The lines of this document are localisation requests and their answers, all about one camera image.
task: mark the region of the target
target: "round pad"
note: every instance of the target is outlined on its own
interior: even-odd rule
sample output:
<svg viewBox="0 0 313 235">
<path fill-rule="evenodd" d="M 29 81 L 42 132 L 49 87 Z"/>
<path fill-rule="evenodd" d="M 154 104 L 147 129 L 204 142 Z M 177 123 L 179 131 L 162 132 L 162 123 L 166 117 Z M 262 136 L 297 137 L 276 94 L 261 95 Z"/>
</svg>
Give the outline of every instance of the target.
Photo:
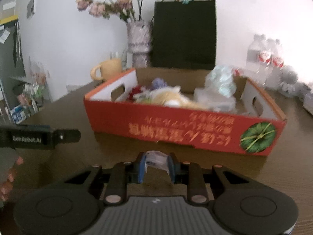
<svg viewBox="0 0 313 235">
<path fill-rule="evenodd" d="M 263 196 L 250 196 L 240 202 L 243 212 L 254 217 L 267 217 L 276 211 L 274 201 Z"/>
<path fill-rule="evenodd" d="M 226 191 L 213 211 L 222 225 L 244 235 L 284 234 L 298 218 L 295 202 L 271 188 Z"/>
<path fill-rule="evenodd" d="M 20 200 L 14 219 L 26 235 L 70 235 L 89 228 L 99 212 L 98 201 L 84 189 L 45 188 Z"/>
</svg>

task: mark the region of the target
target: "cardboard box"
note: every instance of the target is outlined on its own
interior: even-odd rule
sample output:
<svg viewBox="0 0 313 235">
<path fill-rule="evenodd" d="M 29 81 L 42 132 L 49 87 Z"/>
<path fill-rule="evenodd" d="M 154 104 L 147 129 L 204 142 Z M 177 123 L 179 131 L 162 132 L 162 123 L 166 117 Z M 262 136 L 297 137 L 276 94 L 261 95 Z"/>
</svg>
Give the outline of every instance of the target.
<svg viewBox="0 0 313 235">
<path fill-rule="evenodd" d="M 240 114 L 171 108 L 126 102 L 132 88 L 157 78 L 181 86 L 190 96 L 203 87 L 207 70 L 131 69 L 85 95 L 85 109 L 95 132 L 238 154 L 269 155 L 286 116 L 274 100 L 247 78 L 235 77 Z"/>
</svg>

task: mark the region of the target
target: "mug handle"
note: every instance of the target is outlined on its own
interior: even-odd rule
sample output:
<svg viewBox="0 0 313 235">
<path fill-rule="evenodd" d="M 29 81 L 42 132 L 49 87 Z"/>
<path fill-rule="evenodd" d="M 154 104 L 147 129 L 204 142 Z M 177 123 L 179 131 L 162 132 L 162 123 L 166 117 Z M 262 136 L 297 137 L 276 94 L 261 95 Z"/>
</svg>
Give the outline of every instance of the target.
<svg viewBox="0 0 313 235">
<path fill-rule="evenodd" d="M 101 68 L 101 65 L 98 64 L 97 66 L 95 66 L 95 67 L 93 67 L 93 68 L 91 69 L 90 76 L 91 76 L 91 78 L 92 78 L 93 80 L 103 80 L 103 77 L 102 77 L 102 76 L 101 76 L 101 77 L 97 77 L 97 75 L 96 75 L 97 70 L 99 70 L 100 68 Z"/>
</svg>

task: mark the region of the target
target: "watermelon picture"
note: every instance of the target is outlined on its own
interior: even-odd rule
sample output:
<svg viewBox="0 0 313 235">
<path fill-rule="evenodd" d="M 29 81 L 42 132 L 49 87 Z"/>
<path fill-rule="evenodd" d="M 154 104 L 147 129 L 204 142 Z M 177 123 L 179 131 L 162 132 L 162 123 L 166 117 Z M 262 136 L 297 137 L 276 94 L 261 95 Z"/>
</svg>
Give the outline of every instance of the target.
<svg viewBox="0 0 313 235">
<path fill-rule="evenodd" d="M 276 128 L 270 122 L 252 125 L 240 137 L 240 146 L 247 153 L 259 153 L 272 145 L 276 136 Z"/>
</svg>

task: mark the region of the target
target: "metal screw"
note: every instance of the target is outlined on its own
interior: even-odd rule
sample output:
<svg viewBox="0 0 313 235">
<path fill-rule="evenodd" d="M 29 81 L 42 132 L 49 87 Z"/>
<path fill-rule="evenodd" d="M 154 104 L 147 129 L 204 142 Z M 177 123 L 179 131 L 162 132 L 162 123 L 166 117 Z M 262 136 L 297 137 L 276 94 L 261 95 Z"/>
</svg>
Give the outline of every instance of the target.
<svg viewBox="0 0 313 235">
<path fill-rule="evenodd" d="M 203 195 L 194 195 L 191 197 L 191 200 L 194 202 L 194 203 L 204 203 L 207 201 L 207 198 Z"/>
<path fill-rule="evenodd" d="M 105 200 L 109 203 L 118 203 L 122 200 L 122 198 L 119 195 L 112 194 L 112 195 L 107 196 Z"/>
</svg>

